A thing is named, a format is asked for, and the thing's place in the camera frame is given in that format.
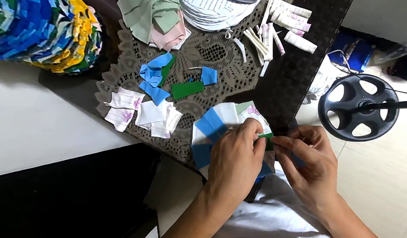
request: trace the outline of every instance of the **left hand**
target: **left hand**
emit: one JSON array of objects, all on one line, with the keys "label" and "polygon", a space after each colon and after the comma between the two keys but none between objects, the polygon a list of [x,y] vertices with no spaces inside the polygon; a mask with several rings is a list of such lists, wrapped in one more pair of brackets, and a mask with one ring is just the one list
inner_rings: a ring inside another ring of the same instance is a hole
[{"label": "left hand", "polygon": [[211,150],[206,187],[210,196],[225,201],[233,210],[246,198],[261,170],[266,138],[259,121],[247,118],[228,130]]}]

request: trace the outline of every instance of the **pink fabric scrap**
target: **pink fabric scrap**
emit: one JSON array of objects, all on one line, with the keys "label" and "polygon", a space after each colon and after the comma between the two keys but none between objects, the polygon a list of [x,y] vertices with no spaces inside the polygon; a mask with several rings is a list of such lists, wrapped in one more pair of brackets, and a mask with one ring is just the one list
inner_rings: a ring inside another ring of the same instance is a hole
[{"label": "pink fabric scrap", "polygon": [[152,25],[151,40],[158,46],[159,49],[170,51],[172,47],[176,46],[186,36],[186,27],[184,26],[183,13],[179,10],[177,12],[180,21],[166,34],[162,33],[162,30],[155,29]]}]

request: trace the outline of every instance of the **cable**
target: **cable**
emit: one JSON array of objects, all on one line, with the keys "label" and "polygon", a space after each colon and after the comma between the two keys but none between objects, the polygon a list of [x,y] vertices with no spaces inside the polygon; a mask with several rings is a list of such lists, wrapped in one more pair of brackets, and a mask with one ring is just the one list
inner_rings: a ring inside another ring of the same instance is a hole
[{"label": "cable", "polygon": [[350,65],[349,65],[349,63],[347,62],[347,59],[346,59],[346,57],[344,56],[344,52],[343,52],[342,50],[333,50],[333,51],[329,52],[327,55],[332,54],[332,53],[335,53],[335,52],[341,52],[341,57],[343,57],[343,60],[344,60],[344,62],[346,63],[346,67],[347,67],[347,69],[349,70],[348,75],[351,74],[351,73],[353,73],[352,70],[350,69]]},{"label": "cable", "polygon": [[407,94],[407,92],[403,92],[403,91],[399,91],[399,90],[394,90],[394,89],[389,89],[389,88],[385,88],[385,89],[388,89],[388,90],[391,90],[391,91],[395,91],[395,92],[399,92],[399,93]]}]

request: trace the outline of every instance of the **sage green fabric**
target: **sage green fabric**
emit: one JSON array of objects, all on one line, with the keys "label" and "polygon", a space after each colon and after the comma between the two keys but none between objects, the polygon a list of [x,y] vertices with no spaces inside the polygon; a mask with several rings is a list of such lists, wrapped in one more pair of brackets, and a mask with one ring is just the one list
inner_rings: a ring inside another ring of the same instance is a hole
[{"label": "sage green fabric", "polygon": [[180,18],[179,0],[119,0],[117,2],[126,26],[140,41],[149,43],[152,21],[167,33]]}]

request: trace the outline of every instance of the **black handwheel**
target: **black handwheel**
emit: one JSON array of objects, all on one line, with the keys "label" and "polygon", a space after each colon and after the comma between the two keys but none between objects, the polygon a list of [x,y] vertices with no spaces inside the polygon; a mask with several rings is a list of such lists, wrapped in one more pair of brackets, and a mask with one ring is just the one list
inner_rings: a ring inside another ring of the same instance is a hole
[{"label": "black handwheel", "polygon": [[[373,95],[366,92],[360,85],[360,80],[374,84],[377,92]],[[338,102],[332,102],[328,100],[328,96],[338,85],[344,86],[343,98]],[[381,118],[380,110],[361,110],[360,107],[371,103],[398,102],[396,92],[389,89],[392,87],[386,81],[369,74],[349,75],[338,79],[319,100],[319,119],[328,132],[345,141],[370,141],[381,137],[396,123],[399,109],[389,109],[384,120]],[[330,122],[328,111],[335,112],[340,119],[338,128]],[[371,133],[354,136],[353,130],[361,123],[368,126]]]}]

